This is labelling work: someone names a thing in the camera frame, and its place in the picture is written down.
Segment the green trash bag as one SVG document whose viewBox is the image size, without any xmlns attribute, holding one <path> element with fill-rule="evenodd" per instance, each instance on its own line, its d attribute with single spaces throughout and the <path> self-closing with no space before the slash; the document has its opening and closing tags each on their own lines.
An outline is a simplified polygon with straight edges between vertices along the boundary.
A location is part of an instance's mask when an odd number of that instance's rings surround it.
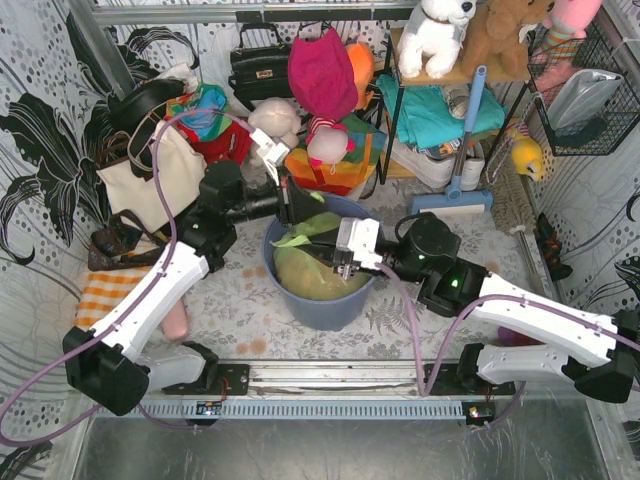
<svg viewBox="0 0 640 480">
<path fill-rule="evenodd" d="M 315 234 L 337 229 L 344 217 L 367 218 L 369 213 L 346 197 L 325 194 L 326 211 L 292 227 L 273 220 L 263 238 L 263 260 L 274 284 L 283 292 L 310 301 L 333 301 L 370 286 L 373 276 L 357 272 L 345 280 L 331 266 L 305 249 Z"/>
</svg>

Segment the blue trash bin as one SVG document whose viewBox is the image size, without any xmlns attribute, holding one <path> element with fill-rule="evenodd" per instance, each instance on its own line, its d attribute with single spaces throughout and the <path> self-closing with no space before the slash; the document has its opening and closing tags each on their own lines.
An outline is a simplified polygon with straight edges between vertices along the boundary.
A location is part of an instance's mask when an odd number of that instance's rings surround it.
<svg viewBox="0 0 640 480">
<path fill-rule="evenodd" d="M 359 219 L 373 217 L 360 203 L 347 197 L 327 193 L 323 196 L 329 212 L 337 214 L 340 217 L 354 217 Z M 284 227 L 277 218 L 271 221 L 265 231 L 261 253 L 268 278 L 281 293 L 286 307 L 294 319 L 303 326 L 320 331 L 342 330 L 352 323 L 363 311 L 370 290 L 375 282 L 375 277 L 368 275 L 367 282 L 364 283 L 361 288 L 337 299 L 311 300 L 295 295 L 281 284 L 276 272 L 274 260 L 274 252 L 276 251 L 274 243 L 279 241 L 288 231 L 289 227 Z M 329 280 L 339 280 L 339 283 L 342 283 L 342 277 L 334 273 L 333 267 L 329 267 L 329 270 L 331 274 Z"/>
</svg>

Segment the blue floor squeegee mop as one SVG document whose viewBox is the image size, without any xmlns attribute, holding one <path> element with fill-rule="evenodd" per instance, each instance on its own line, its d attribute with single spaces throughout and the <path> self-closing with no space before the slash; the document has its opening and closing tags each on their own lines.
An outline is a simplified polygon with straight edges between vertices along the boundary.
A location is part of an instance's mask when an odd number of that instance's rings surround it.
<svg viewBox="0 0 640 480">
<path fill-rule="evenodd" d="M 488 212 L 491 209 L 493 197 L 488 190 L 463 191 L 461 189 L 467 150 L 479 112 L 486 77 L 487 67 L 485 65 L 478 66 L 470 89 L 469 106 L 464 122 L 464 135 L 460 149 L 456 154 L 449 184 L 442 194 L 415 196 L 410 204 L 410 214 L 422 212 L 432 212 L 436 215 L 475 214 Z"/>
</svg>

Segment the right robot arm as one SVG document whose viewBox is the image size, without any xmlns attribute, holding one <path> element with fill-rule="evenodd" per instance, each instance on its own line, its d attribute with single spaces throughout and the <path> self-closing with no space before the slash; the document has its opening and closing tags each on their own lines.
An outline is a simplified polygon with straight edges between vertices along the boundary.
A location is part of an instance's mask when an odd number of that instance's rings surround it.
<svg viewBox="0 0 640 480">
<path fill-rule="evenodd" d="M 458 257 L 459 236 L 434 214 L 407 219 L 405 233 L 385 240 L 378 221 L 345 217 L 302 248 L 345 279 L 366 272 L 417 283 L 418 302 L 456 324 L 479 320 L 533 339 L 528 346 L 465 346 L 457 369 L 461 383 L 559 380 L 595 400 L 628 400 L 638 370 L 637 314 L 595 314 L 531 293 Z"/>
</svg>

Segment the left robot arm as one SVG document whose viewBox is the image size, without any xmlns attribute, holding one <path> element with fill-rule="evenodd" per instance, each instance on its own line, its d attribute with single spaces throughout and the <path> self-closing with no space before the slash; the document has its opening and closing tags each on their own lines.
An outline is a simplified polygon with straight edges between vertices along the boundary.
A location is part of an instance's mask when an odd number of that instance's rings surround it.
<svg viewBox="0 0 640 480">
<path fill-rule="evenodd" d="M 265 184 L 249 188 L 239 165 L 209 165 L 176 237 L 145 277 L 89 330 L 74 327 L 65 335 L 69 385 L 117 416 L 155 390 L 181 385 L 205 393 L 221 386 L 218 357 L 210 349 L 186 341 L 165 353 L 151 352 L 148 340 L 193 285 L 223 267 L 237 224 L 275 216 L 289 227 L 326 209 L 324 198 L 299 187 L 283 166 Z"/>
</svg>

